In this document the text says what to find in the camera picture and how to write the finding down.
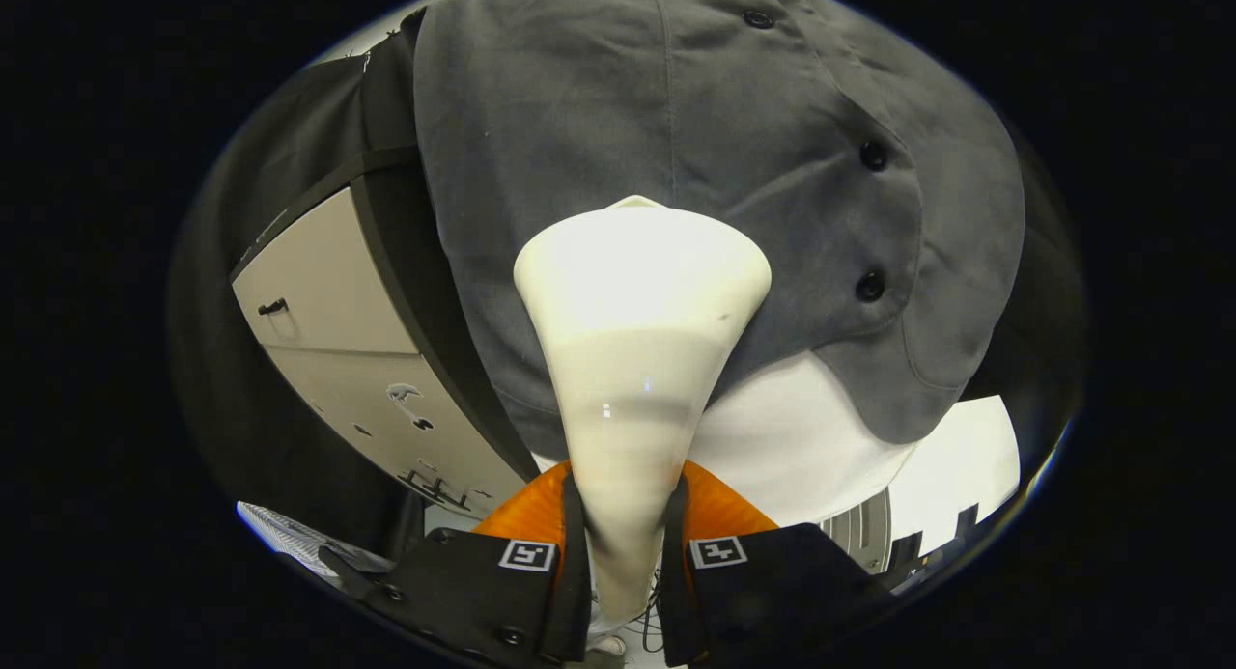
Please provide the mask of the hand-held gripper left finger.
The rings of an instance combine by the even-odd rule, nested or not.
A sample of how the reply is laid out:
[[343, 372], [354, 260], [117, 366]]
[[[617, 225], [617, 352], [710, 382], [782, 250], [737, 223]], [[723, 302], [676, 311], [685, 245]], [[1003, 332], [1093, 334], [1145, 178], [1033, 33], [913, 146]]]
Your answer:
[[586, 655], [592, 584], [569, 462], [472, 531], [438, 528], [362, 589], [386, 624], [486, 668], [552, 668]]

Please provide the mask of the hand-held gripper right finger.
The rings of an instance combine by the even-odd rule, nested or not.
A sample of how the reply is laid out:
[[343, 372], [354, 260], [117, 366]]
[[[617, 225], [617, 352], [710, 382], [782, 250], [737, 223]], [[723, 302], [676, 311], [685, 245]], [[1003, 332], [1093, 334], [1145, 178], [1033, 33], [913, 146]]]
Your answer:
[[878, 576], [812, 523], [776, 526], [688, 461], [662, 514], [667, 667], [798, 664], [892, 608]]

